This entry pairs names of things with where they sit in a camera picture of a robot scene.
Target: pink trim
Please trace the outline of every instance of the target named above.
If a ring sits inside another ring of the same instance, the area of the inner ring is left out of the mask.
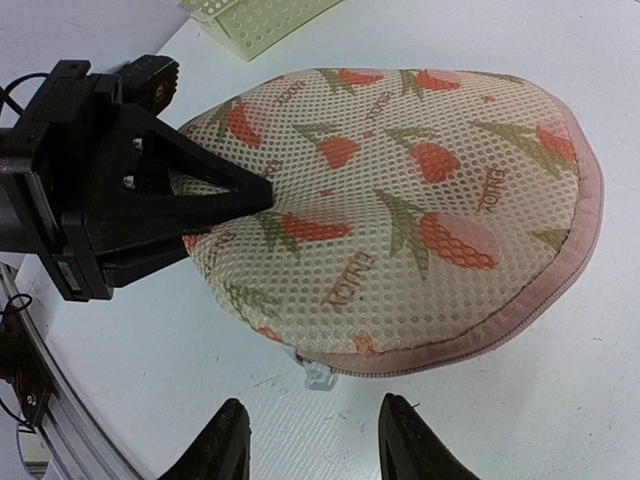
[[[578,121],[563,102],[549,97],[565,118],[580,165],[575,217],[567,240],[549,266],[504,307],[454,339],[372,356],[299,352],[302,358],[364,376],[402,375],[454,363],[511,340],[573,285],[589,263],[600,233],[604,185],[600,166]]]

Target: wire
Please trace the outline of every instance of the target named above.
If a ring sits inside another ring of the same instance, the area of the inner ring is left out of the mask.
[[[18,115],[22,115],[24,113],[24,108],[22,108],[18,104],[18,102],[11,98],[11,92],[13,92],[17,87],[22,85],[27,80],[31,80],[33,78],[47,78],[47,76],[47,73],[30,73],[29,75],[25,75],[14,80],[9,85],[7,85],[7,88],[0,88],[0,115],[2,115],[2,107],[4,107],[5,103]]]
[[[18,299],[25,299],[26,298],[26,302],[23,301],[22,305],[20,305],[19,307],[14,307],[12,305],[13,302],[15,302]],[[9,298],[9,300],[7,300],[7,304],[4,307],[4,310],[0,311],[0,315],[2,315],[2,322],[0,322],[0,325],[2,325],[2,323],[4,323],[4,316],[5,315],[13,315],[19,312],[22,312],[23,310],[26,310],[27,308],[29,308],[29,306],[33,303],[33,297],[27,293],[18,293],[16,295],[13,295],[12,297]],[[22,381],[20,379],[20,381],[18,382],[18,386],[20,386],[22,384]],[[26,429],[28,431],[28,433],[35,433],[35,429],[33,428],[33,426],[26,420],[23,420],[22,418],[20,418],[18,415],[16,415],[15,413],[13,413],[11,411],[11,409],[9,407],[7,407],[7,404],[4,403],[4,401],[2,400],[2,398],[0,397],[0,409],[4,410],[4,412],[9,415],[9,417],[11,417],[13,420],[15,420],[16,422],[18,422],[18,426],[23,427],[24,429]]]

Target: yellow perforated basket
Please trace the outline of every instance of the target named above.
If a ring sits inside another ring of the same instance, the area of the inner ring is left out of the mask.
[[[342,0],[174,0],[204,30],[245,60]]]

